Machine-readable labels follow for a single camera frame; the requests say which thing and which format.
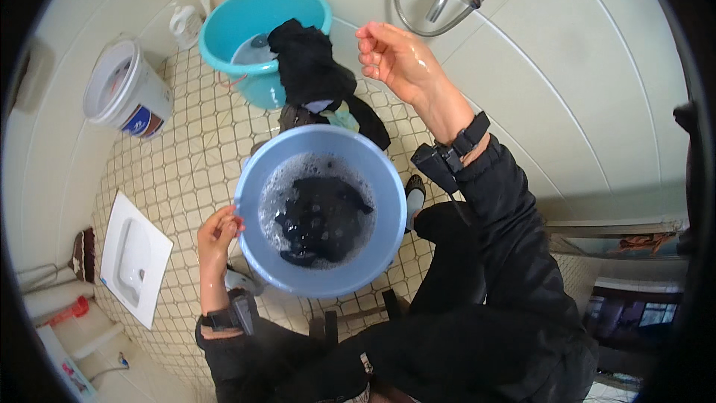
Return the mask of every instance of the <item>plastic basin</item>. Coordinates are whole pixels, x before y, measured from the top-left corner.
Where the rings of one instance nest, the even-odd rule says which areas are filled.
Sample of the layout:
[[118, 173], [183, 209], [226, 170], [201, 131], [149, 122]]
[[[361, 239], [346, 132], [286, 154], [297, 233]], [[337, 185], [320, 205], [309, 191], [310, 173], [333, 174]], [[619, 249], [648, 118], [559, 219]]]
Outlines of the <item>plastic basin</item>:
[[333, 15], [325, 0], [226, 0], [204, 22], [199, 51], [229, 82], [240, 80], [234, 87], [249, 103], [264, 109], [280, 108], [286, 103], [286, 91], [279, 77], [279, 62], [240, 65], [232, 64], [231, 58], [244, 41], [269, 34], [291, 18], [329, 34]]
[[[285, 261], [269, 245], [258, 222], [261, 191], [273, 170], [305, 152], [343, 157], [361, 172], [375, 198], [376, 224], [368, 243], [350, 262], [332, 269], [301, 268]], [[239, 245], [248, 263], [275, 287], [303, 297], [343, 296], [372, 282], [394, 258], [405, 231], [405, 192], [390, 159], [366, 137], [331, 125], [300, 126], [266, 142], [246, 162], [234, 203], [246, 225]]]

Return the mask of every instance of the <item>white ceramic toilet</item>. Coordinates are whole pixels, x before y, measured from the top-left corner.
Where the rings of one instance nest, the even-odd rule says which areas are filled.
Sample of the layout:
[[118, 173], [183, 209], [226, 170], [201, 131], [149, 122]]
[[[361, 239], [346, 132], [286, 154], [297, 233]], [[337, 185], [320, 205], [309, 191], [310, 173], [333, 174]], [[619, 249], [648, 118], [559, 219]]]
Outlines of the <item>white ceramic toilet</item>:
[[117, 192], [104, 238], [100, 279], [148, 329], [172, 246], [171, 240]]

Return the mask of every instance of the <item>soapy water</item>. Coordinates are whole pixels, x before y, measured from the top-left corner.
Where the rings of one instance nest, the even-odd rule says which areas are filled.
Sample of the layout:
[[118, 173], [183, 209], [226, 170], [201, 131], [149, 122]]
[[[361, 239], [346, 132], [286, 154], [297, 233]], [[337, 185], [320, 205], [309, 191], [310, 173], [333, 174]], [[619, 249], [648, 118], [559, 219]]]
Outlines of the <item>soapy water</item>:
[[276, 59], [278, 55], [271, 51], [265, 34], [251, 36], [245, 40], [231, 57], [232, 64], [263, 64]]
[[[282, 225], [276, 222], [276, 218], [286, 214], [288, 200], [298, 198], [293, 184], [300, 179], [315, 177], [335, 178], [345, 182], [360, 194], [365, 205], [375, 209], [374, 195], [370, 185], [361, 174], [348, 165], [345, 159], [327, 153], [297, 154], [284, 161], [273, 171], [261, 191], [258, 208], [259, 224], [268, 244], [276, 250], [276, 255], [291, 251], [291, 243], [284, 236]], [[373, 229], [375, 229], [375, 219], [375, 211], [368, 213], [358, 211], [355, 223], [358, 224], [359, 230], [352, 249], [335, 263], [325, 258], [317, 258], [310, 268], [331, 269], [353, 260], [368, 243]]]

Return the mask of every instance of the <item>wet hand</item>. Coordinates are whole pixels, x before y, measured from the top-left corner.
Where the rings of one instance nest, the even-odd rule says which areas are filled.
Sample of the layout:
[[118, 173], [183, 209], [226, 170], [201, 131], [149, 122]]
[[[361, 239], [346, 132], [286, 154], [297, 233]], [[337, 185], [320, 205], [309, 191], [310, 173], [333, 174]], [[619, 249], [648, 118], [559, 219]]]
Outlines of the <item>wet hand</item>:
[[245, 230], [243, 218], [233, 214], [235, 205], [227, 205], [211, 215], [197, 232], [199, 274], [201, 280], [223, 278], [228, 260], [228, 245]]
[[356, 37], [363, 75], [381, 80], [406, 103], [427, 105], [430, 89], [444, 74], [425, 43], [384, 22], [368, 22]]
[[384, 82], [412, 105], [437, 141], [451, 143], [470, 125], [474, 112], [416, 35], [384, 22], [368, 22], [356, 37], [363, 75]]

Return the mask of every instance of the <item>black shoe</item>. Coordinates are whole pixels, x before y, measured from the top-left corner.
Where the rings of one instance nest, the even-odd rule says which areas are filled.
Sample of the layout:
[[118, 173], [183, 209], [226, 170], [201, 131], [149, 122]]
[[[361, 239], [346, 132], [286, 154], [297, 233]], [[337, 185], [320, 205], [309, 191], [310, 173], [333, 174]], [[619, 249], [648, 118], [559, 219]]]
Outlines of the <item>black shoe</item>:
[[[425, 184], [423, 183], [423, 178], [418, 175], [412, 175], [407, 180], [407, 184], [405, 185], [405, 197], [407, 198], [407, 195], [415, 189], [423, 192], [423, 202], [425, 202], [425, 197], [427, 196], [427, 193], [425, 193]], [[405, 228], [405, 233], [408, 232], [410, 232], [410, 229]]]

